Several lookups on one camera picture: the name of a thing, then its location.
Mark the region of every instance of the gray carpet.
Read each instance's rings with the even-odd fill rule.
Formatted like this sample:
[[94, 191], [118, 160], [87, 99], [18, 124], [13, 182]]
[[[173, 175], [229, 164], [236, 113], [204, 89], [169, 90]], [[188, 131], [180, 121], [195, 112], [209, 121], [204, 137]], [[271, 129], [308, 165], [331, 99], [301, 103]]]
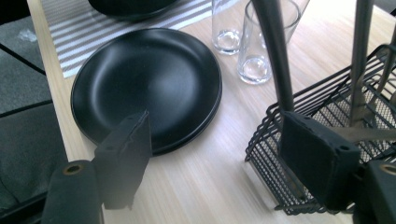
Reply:
[[[18, 37], [20, 31], [34, 31], [30, 17], [0, 26], [0, 43], [37, 67], [44, 69], [37, 41]], [[47, 78], [0, 50], [0, 114], [50, 99]]]

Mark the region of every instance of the tabletop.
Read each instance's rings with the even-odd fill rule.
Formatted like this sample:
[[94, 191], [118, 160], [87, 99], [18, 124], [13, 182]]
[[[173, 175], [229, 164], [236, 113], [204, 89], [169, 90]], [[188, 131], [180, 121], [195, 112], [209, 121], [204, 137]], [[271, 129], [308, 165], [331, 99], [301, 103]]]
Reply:
[[[70, 161], [90, 160], [95, 145], [70, 109], [75, 77], [64, 78], [40, 0], [28, 0], [49, 88]], [[288, 45], [293, 91], [351, 64], [355, 1], [311, 0]], [[368, 53], [390, 41], [396, 19], [375, 7]], [[211, 19], [180, 29], [213, 52]], [[186, 146], [151, 158], [132, 210], [104, 210], [106, 223], [352, 223], [345, 214], [287, 216], [244, 162], [245, 149], [266, 108], [276, 102], [274, 81], [250, 86], [236, 72], [237, 56], [215, 53], [222, 99], [208, 127]]]

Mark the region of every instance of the metal mesh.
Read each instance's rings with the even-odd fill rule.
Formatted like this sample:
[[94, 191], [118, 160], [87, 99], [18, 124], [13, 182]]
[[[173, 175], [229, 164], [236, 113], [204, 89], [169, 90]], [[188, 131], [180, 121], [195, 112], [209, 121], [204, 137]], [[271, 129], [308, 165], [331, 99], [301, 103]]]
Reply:
[[[364, 75], [364, 96], [366, 112], [365, 128], [394, 129], [396, 120], [395, 105], [389, 103], [390, 96], [396, 91], [396, 74], [392, 72], [384, 90], [376, 91], [383, 73], [384, 62], [389, 52], [396, 53], [390, 46], [378, 47], [367, 60]], [[321, 80], [315, 85], [293, 95], [295, 112], [310, 116], [328, 127], [348, 126], [350, 110], [351, 83], [350, 66]], [[375, 103], [369, 102], [375, 97]], [[300, 213], [332, 212], [302, 188], [300, 181], [289, 167], [278, 157], [281, 138], [281, 119], [278, 104], [268, 107], [267, 117], [262, 120], [257, 131], [248, 143], [246, 161], [250, 161], [258, 175], [275, 196], [276, 210], [284, 210], [288, 215]], [[395, 162], [396, 143], [389, 141], [361, 141], [361, 163], [370, 160]]]

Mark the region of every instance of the dish rack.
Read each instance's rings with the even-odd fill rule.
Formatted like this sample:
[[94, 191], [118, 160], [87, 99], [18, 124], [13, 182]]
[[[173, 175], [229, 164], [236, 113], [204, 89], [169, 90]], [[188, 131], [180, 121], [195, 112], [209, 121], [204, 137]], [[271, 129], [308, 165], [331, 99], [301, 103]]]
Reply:
[[[382, 45], [367, 57], [363, 92], [366, 110], [371, 113], [367, 113], [370, 115], [364, 118], [365, 128], [394, 129], [396, 126], [396, 105], [389, 103], [391, 95], [396, 91], [395, 71], [390, 73], [384, 90], [376, 90], [389, 53], [395, 54], [396, 48]], [[348, 126], [351, 105], [350, 70], [351, 66], [295, 93], [294, 111], [328, 127]], [[373, 97], [376, 97], [375, 105], [368, 104]], [[298, 189], [298, 178], [278, 156], [282, 137], [278, 103], [269, 106], [266, 115], [248, 143], [246, 161], [251, 162], [276, 198], [278, 205], [275, 210], [283, 210], [288, 215], [339, 212], [328, 210], [319, 204], [305, 187]], [[371, 160], [396, 161], [396, 142], [361, 141], [357, 146], [361, 149], [361, 163]]]

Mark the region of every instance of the placemat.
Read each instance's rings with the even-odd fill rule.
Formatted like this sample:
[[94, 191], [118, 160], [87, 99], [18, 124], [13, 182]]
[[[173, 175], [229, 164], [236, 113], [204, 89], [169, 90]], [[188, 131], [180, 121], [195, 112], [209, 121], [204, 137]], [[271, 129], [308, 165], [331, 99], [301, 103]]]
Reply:
[[109, 40], [144, 28], [180, 29], [211, 15], [211, 0], [179, 0], [158, 17], [117, 21], [96, 11], [88, 0], [41, 0], [64, 77]]

